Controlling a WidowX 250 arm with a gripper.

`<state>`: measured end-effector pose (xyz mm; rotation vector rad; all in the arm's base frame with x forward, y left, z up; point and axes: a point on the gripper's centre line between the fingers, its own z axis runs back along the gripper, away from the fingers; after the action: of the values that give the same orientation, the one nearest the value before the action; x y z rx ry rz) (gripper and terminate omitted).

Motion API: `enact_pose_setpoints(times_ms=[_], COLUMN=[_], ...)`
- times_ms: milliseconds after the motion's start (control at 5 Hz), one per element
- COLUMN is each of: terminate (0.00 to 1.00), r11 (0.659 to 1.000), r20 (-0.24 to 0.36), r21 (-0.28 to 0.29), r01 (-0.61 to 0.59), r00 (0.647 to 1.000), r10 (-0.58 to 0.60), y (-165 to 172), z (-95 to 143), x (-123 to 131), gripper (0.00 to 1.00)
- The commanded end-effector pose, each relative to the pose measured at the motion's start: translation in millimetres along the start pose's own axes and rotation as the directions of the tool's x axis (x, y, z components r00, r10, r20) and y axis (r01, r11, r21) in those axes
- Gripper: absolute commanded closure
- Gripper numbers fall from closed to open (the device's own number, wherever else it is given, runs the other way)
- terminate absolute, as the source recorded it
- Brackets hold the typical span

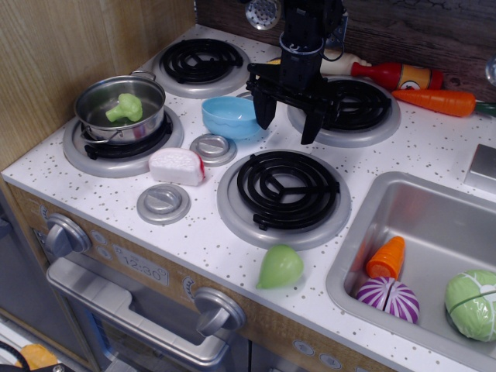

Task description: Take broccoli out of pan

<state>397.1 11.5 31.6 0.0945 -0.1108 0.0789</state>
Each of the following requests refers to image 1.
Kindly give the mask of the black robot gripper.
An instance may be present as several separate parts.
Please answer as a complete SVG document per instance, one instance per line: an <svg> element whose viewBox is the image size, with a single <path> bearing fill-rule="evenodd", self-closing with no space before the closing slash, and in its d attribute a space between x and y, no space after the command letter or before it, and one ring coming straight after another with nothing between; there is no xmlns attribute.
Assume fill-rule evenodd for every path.
<svg viewBox="0 0 496 372"><path fill-rule="evenodd" d="M279 39L281 64L248 65L247 88L252 92L257 123L267 129L275 117L277 102L307 112L301 144L314 142L325 116L333 116L332 100L323 94L320 72L326 38L310 33L283 33Z"/></svg>

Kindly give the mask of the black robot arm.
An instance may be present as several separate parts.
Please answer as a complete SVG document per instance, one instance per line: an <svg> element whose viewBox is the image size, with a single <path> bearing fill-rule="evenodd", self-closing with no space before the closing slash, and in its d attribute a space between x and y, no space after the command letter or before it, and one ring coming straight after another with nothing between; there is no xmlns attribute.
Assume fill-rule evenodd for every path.
<svg viewBox="0 0 496 372"><path fill-rule="evenodd" d="M313 143L332 119L332 93L321 74L327 39L341 23L341 1L284 1L281 62L249 64L246 88L253 96L257 123L267 129L278 102L306 112L302 144Z"/></svg>

